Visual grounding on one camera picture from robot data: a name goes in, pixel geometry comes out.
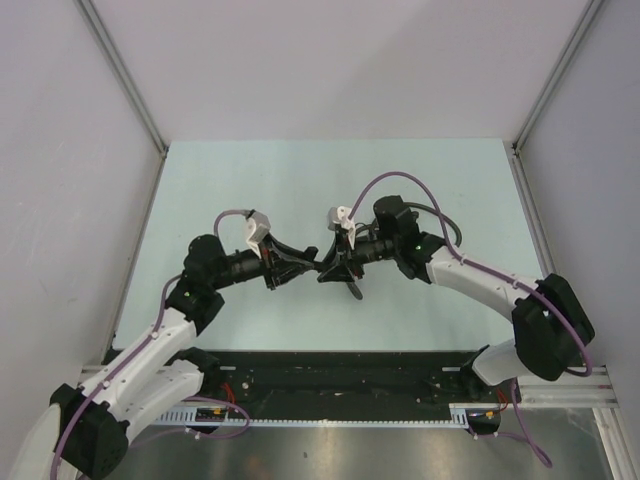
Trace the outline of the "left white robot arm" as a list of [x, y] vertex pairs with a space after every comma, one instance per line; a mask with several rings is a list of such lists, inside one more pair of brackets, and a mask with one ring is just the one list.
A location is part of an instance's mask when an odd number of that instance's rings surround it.
[[148, 329], [80, 386], [63, 384], [52, 394], [60, 433], [47, 478], [57, 478], [67, 463], [90, 479], [103, 479], [162, 413], [191, 397], [214, 397], [223, 382], [219, 360], [193, 342], [222, 309], [222, 289], [259, 277], [275, 289], [314, 270], [317, 253], [313, 246], [298, 250], [267, 235], [228, 255], [217, 236], [196, 237], [181, 274], [164, 285]]

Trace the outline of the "black T-shaped connector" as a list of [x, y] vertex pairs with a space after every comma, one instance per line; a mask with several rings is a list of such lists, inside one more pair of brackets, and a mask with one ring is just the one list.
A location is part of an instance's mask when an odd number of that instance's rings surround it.
[[319, 249], [315, 246], [309, 246], [304, 250], [304, 257], [312, 266], [312, 270], [318, 275], [321, 275], [325, 271], [325, 265], [321, 260], [317, 259]]

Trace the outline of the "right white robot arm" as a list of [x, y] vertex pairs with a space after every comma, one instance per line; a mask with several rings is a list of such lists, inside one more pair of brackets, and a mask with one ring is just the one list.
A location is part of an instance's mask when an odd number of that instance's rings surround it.
[[593, 340], [593, 326], [565, 278], [550, 274], [536, 280], [483, 266], [445, 238], [421, 231], [399, 195], [375, 202], [372, 237], [357, 237], [351, 212], [340, 206], [328, 213], [335, 237], [319, 282], [352, 283], [363, 276], [365, 265], [392, 260], [408, 279], [452, 289], [511, 323], [513, 339], [481, 348], [463, 366], [461, 388], [469, 399], [484, 401], [498, 384], [527, 374], [556, 381], [571, 372]]

